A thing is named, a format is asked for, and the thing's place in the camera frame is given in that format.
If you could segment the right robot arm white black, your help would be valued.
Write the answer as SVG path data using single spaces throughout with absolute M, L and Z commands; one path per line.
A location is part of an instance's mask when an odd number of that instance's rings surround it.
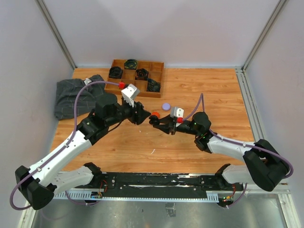
M 266 140 L 244 142 L 233 140 L 213 132 L 205 112 L 197 112 L 192 119 L 169 114 L 164 118 L 150 116 L 149 123 L 166 134 L 176 132 L 195 136 L 197 148 L 203 152 L 223 154 L 242 161 L 244 165 L 227 164 L 221 167 L 215 184 L 220 190 L 228 189 L 234 183 L 256 184 L 265 191 L 272 191 L 278 183 L 292 174 L 291 164 Z

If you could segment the orange earbud charging case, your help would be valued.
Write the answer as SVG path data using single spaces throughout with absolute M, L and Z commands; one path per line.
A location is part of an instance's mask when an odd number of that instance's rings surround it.
M 157 118 L 160 118 L 160 114 L 158 112 L 152 112 L 151 115 L 155 115 Z

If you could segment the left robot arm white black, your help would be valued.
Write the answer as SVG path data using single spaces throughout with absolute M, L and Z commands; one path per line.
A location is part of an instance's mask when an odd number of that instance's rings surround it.
M 55 195 L 80 185 L 98 187 L 102 182 L 100 169 L 93 163 L 86 163 L 79 169 L 59 172 L 78 154 L 93 146 L 110 132 L 110 126 L 129 120 L 140 125 L 150 116 L 141 102 L 134 101 L 134 95 L 123 95 L 119 104 L 114 94 L 104 94 L 97 99 L 95 108 L 77 124 L 68 138 L 50 154 L 31 165 L 19 166 L 15 170 L 16 187 L 30 207 L 39 210 L 45 207 Z

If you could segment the purple earbud charging case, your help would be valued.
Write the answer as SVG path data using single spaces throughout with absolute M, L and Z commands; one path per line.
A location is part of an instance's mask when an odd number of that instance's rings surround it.
M 163 103 L 161 108 L 164 111 L 169 111 L 171 109 L 171 105 L 169 103 Z

